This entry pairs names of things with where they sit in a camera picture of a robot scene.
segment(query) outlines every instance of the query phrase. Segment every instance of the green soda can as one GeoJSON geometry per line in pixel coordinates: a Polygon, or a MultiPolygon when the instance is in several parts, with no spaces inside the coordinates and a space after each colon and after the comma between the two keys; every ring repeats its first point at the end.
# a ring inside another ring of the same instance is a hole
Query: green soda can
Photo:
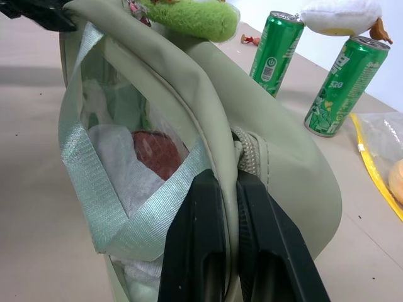
{"type": "Polygon", "coordinates": [[[340,129],[388,55],[390,47],[364,36],[343,46],[305,117],[309,131],[332,137],[340,129]]]}
{"type": "Polygon", "coordinates": [[[276,97],[298,45],[304,23],[298,16],[272,11],[260,39],[250,76],[276,97]]]}

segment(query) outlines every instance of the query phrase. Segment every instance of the light green backpack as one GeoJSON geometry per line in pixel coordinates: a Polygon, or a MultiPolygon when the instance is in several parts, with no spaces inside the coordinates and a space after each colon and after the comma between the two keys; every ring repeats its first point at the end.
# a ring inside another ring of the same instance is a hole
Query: light green backpack
{"type": "Polygon", "coordinates": [[[115,301],[129,301],[130,289],[109,255],[160,257],[167,228],[193,178],[206,168],[213,170],[223,197],[226,301],[242,301],[238,166],[260,178],[298,226],[312,258],[318,256],[339,225],[341,195],[301,121],[210,42],[162,35],[133,18],[121,0],[74,0],[65,9],[78,30],[60,36],[67,85],[60,148],[95,250],[105,254],[115,301]],[[161,117],[159,126],[158,119],[148,119],[151,111],[161,117]],[[111,123],[130,132],[170,129],[190,151],[180,173],[130,218],[88,137],[92,126],[111,123]]]}

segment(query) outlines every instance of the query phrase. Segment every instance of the plastic bag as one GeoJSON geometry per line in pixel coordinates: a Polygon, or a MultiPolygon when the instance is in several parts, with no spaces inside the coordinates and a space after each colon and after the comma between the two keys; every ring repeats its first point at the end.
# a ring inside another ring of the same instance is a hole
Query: plastic bag
{"type": "Polygon", "coordinates": [[[403,206],[389,187],[389,174],[403,159],[403,113],[352,114],[358,148],[375,185],[403,221],[403,206]]]}

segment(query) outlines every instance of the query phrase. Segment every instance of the white wall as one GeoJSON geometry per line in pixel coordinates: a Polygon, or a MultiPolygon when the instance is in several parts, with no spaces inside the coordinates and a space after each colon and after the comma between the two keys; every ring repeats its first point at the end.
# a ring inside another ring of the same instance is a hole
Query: white wall
{"type": "MultiPolygon", "coordinates": [[[[366,92],[403,111],[403,1],[378,1],[382,5],[385,29],[394,44],[366,92]]],[[[295,14],[311,0],[227,0],[227,2],[241,11],[243,22],[262,31],[270,11],[295,14]]],[[[347,37],[324,36],[306,28],[298,44],[297,53],[329,70],[346,40],[347,37]]]]}

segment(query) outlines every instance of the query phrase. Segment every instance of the green plush toy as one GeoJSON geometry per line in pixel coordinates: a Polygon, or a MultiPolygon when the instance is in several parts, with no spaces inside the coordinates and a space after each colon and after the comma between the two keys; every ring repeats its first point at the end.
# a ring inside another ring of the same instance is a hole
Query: green plush toy
{"type": "Polygon", "coordinates": [[[212,42],[232,38],[239,22],[239,13],[233,6],[216,0],[129,1],[133,14],[142,21],[146,17],[177,32],[212,42]]]}

